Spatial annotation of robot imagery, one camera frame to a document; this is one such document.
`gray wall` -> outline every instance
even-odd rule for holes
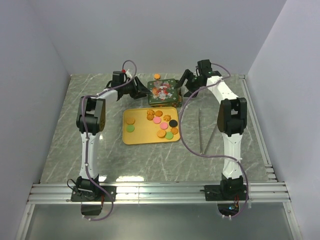
[[[306,240],[320,236],[319,16],[318,0],[288,0],[248,74],[271,161]]]
[[[286,0],[29,0],[69,73],[179,73],[211,59],[246,74]]]
[[[69,75],[25,0],[0,1],[0,239],[14,239],[38,182]]]

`black disc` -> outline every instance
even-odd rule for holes
[[[171,120],[169,122],[169,126],[172,128],[175,128],[176,126],[178,126],[178,122],[176,120]]]

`green box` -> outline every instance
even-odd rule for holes
[[[182,107],[181,89],[175,89],[177,82],[173,78],[149,81],[147,83],[147,88],[151,92],[148,95],[149,105],[152,107]]]

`yellow rectangular board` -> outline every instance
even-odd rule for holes
[[[167,143],[167,142],[175,142],[180,139],[180,133],[173,135],[173,138],[168,140],[165,137],[160,138],[157,136],[157,132],[161,129],[160,124],[155,124],[153,120],[147,119],[147,111],[153,110],[154,112],[160,110],[163,112],[161,118],[161,123],[165,122],[169,125],[168,121],[164,121],[165,115],[170,115],[171,120],[178,121],[178,112],[177,109],[172,106],[167,107],[151,107],[151,108],[135,108],[135,109],[127,109],[123,113],[123,123],[122,123],[122,140],[127,145],[133,144],[151,144],[151,143]],[[127,132],[126,123],[127,118],[134,118],[134,131]],[[165,130],[166,132],[170,132],[171,127]]]

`gray marble surface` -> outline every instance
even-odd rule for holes
[[[179,79],[181,74],[161,74],[162,79]],[[153,74],[138,74],[146,85]],[[41,177],[41,183],[65,183],[76,179],[81,167],[82,143],[76,127],[80,97],[101,92],[112,74],[74,74],[65,96],[51,148]],[[226,80],[227,85],[240,97],[244,96],[237,75]],[[122,118],[126,109],[148,108],[147,98],[133,100],[129,95],[118,102],[107,104],[106,125],[98,146],[100,176],[106,181],[218,181],[224,160],[201,158],[190,153],[177,142],[126,145],[122,141]],[[219,103],[208,90],[203,90],[187,106],[182,121],[182,134],[187,144],[200,152],[198,117],[202,148],[205,149],[216,124]],[[248,116],[247,128],[241,144],[242,164],[250,181],[266,181],[267,173],[253,123]],[[207,154],[223,154],[224,143],[219,131],[211,141]]]

